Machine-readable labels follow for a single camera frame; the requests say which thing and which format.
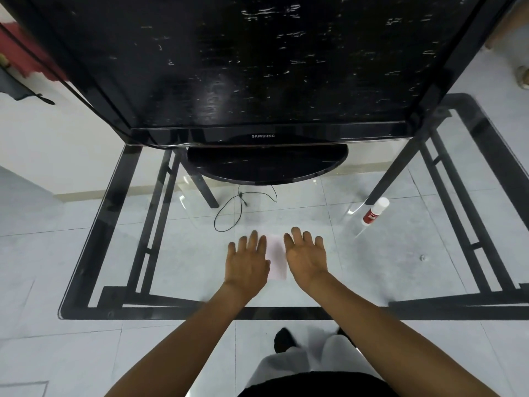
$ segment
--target red label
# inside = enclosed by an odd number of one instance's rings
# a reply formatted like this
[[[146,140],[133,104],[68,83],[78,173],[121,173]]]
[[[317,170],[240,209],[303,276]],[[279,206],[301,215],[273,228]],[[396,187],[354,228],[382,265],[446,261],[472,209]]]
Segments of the red label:
[[[373,212],[371,212],[371,209],[369,209],[369,212],[366,213],[363,220],[365,224],[371,224],[377,217],[378,214],[374,214]]]

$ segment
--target glass table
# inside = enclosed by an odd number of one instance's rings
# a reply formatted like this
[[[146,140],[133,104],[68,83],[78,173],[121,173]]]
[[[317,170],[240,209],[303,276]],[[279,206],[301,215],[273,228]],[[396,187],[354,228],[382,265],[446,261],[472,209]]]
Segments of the glass table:
[[[529,319],[529,179],[467,95],[448,95],[385,173],[346,161],[297,183],[238,186],[184,171],[184,158],[125,146],[63,319],[185,319],[221,285],[229,242],[292,226],[322,236],[329,271],[400,319]],[[390,206],[354,239],[382,195]],[[238,319],[329,316],[287,273]]]

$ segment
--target left hand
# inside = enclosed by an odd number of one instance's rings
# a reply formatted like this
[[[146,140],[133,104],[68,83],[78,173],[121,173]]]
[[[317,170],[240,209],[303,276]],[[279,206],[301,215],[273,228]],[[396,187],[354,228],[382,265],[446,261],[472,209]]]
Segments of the left hand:
[[[250,238],[241,237],[235,251],[235,243],[228,245],[226,257],[226,275],[224,285],[232,288],[246,305],[261,291],[268,280],[270,260],[265,260],[266,237],[257,241],[257,231],[252,231]]]

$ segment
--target shoe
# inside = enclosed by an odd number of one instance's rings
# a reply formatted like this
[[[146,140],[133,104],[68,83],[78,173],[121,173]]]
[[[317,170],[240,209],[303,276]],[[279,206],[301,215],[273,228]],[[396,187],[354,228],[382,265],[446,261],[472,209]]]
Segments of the shoe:
[[[274,337],[274,351],[279,353],[284,353],[290,347],[297,347],[296,340],[292,334],[288,331],[286,327],[283,327],[279,330]]]
[[[529,90],[529,68],[519,66],[516,70],[516,82],[522,89]]]
[[[353,347],[356,348],[356,345],[353,343],[353,340],[351,340],[351,338],[346,334],[346,332],[344,332],[342,330],[342,328],[339,328],[338,331],[336,332],[336,334],[340,334],[342,336],[346,336],[347,340],[351,341],[351,344],[353,344]]]

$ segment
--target white cap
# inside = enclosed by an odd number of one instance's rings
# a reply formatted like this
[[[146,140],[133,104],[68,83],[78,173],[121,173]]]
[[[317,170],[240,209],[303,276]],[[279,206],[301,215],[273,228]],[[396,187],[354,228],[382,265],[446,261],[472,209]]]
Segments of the white cap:
[[[382,214],[382,212],[386,209],[386,207],[389,206],[389,200],[387,198],[380,198],[377,200],[374,205],[371,207],[371,212],[373,214],[376,214],[377,216],[379,214]]]

